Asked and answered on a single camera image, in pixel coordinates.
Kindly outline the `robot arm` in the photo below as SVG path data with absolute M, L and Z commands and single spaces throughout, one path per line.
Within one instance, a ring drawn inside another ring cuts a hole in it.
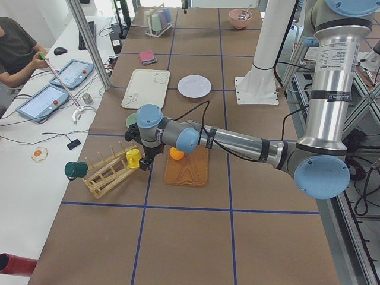
M 148 169 L 166 145 L 188 154 L 198 145 L 219 147 L 288 173 L 310 197 L 328 199 L 341 194 L 350 182 L 342 142 L 344 120 L 360 42 L 371 32 L 379 2 L 308 1 L 305 7 L 303 34 L 314 39 L 318 53 L 306 128 L 300 139 L 274 142 L 195 121 L 180 123 L 165 117 L 158 106 L 145 104 L 125 133 L 127 141 L 144 148 L 140 168 Z

